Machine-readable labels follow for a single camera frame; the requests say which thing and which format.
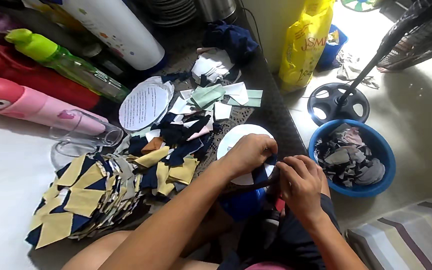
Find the blue plastic basket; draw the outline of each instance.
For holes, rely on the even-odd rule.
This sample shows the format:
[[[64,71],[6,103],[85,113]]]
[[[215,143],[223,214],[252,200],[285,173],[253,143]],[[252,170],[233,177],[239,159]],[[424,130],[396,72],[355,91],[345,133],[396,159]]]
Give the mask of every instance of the blue plastic basket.
[[[329,187],[339,193],[351,197],[374,197],[385,191],[393,182],[393,178],[396,174],[396,161],[393,151],[387,141],[370,126],[348,119],[332,120],[323,124],[313,133],[311,140],[309,141],[309,157],[315,162],[318,162],[318,159],[315,156],[315,146],[318,139],[327,136],[343,123],[359,128],[361,139],[371,149],[372,156],[379,159],[381,163],[384,164],[386,171],[381,181],[375,184],[354,184],[352,187],[346,187],[344,185],[333,183],[333,181],[328,179]]]
[[[326,69],[327,67],[330,67],[333,64],[334,59],[338,55],[343,45],[348,41],[348,37],[343,32],[341,32],[341,30],[337,28],[334,24],[332,24],[329,28],[329,33],[332,33],[336,30],[338,30],[339,32],[339,44],[330,45],[326,43],[326,46],[324,46],[324,50],[322,51],[321,57],[318,61],[319,69]]]

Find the hand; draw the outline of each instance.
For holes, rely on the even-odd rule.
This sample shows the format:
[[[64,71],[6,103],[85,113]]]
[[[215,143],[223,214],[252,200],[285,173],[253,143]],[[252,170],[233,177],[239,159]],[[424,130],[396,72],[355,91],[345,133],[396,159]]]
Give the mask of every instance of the hand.
[[[283,161],[276,163],[283,199],[303,226],[310,226],[325,214],[321,208],[321,181],[326,181],[323,169],[303,155],[287,156]]]
[[[278,144],[266,134],[244,135],[218,162],[229,173],[230,180],[261,166],[272,154],[278,152]]]

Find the striped rug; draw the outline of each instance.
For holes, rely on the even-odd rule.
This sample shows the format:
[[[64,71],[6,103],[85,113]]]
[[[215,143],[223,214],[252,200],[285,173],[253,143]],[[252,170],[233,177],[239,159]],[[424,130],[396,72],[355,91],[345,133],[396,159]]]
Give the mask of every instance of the striped rug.
[[[371,270],[432,270],[432,199],[348,229],[345,237]]]

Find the stack of plates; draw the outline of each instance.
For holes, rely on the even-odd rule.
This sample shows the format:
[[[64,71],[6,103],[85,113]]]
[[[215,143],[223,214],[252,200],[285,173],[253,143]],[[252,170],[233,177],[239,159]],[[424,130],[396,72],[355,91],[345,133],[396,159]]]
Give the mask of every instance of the stack of plates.
[[[196,16],[193,0],[147,0],[156,15],[153,23],[162,28],[171,28],[191,21]]]

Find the yellow plastic bag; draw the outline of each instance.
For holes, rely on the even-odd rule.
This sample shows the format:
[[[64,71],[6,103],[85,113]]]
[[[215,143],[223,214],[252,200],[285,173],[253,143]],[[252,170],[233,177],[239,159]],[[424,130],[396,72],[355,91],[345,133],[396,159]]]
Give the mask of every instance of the yellow plastic bag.
[[[306,0],[301,18],[287,29],[279,77],[282,93],[307,86],[326,46],[335,0]]]

